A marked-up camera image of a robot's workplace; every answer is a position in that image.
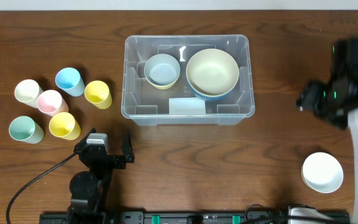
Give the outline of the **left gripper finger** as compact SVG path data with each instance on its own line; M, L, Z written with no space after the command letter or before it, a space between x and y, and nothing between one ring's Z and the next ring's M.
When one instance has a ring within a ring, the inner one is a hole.
M77 147L77 148L84 148L84 147L87 145L86 140L87 140L87 138L89 137L89 135L92 134L92 133L95 133L95 132L96 132L96 130L95 130L94 128L91 129L91 130L89 131L89 133L88 133L82 140L80 140L80 141L76 144L76 147Z
M128 163L134 163L135 161L135 155L131 144L131 135L130 131L127 131L124 140L121 145L121 150L123 152L123 155L126 158L126 162Z

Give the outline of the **small yellow bowl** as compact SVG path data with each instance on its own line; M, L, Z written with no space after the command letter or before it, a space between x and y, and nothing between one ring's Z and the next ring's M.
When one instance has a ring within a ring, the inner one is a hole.
M179 79L179 77L177 77L173 82L171 82L171 83L169 83L169 84L167 84L167 85L158 85L158 84L155 84L151 78L146 77L146 80L147 80L153 87L155 87L156 89L159 89L159 90L166 90L166 89L171 88L171 87L177 82L178 79Z

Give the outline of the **small grey-blue bowl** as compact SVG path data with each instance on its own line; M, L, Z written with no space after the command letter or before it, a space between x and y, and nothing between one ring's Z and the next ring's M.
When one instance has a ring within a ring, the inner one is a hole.
M168 54L157 54L148 59L144 67L145 77L155 84L167 85L180 77L180 64L176 58Z

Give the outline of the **small white bowl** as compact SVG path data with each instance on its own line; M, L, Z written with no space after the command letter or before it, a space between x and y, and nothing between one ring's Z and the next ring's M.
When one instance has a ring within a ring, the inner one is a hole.
M340 188L344 172L339 161L325 152L310 154L301 167L301 178L311 189L330 194Z

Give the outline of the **dark blue bowl front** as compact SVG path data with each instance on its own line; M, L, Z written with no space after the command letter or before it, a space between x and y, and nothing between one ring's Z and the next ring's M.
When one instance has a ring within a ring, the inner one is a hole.
M218 101L222 98L227 97L237 86L237 83L234 85L233 88L231 88L228 92L222 94L222 95L217 95L217 96L209 96L209 95L205 95L203 93L200 93L199 91L197 91L192 85L191 83L187 80L186 83L189 85L190 90L194 93L194 95L202 100L205 101Z

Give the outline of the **large beige bowl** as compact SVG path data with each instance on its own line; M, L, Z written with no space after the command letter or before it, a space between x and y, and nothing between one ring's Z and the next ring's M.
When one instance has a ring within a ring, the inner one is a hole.
M189 59L186 79L200 93L209 96L222 95L238 82L239 67L227 52L204 49Z

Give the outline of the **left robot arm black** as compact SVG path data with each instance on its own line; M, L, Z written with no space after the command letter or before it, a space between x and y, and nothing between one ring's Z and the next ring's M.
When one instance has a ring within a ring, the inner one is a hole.
M121 145L121 155L109 155L108 136L92 129L74 148L79 160L89 169L70 181L71 210L79 215L104 215L106 197L114 169L125 169L135 161L130 133Z

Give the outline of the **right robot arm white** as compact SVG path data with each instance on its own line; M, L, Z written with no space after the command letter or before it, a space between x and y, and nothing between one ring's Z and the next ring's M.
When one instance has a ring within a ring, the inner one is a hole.
M332 46L328 82L310 81L295 102L303 111L337 128L350 129L354 148L355 200L352 223L358 223L358 37Z

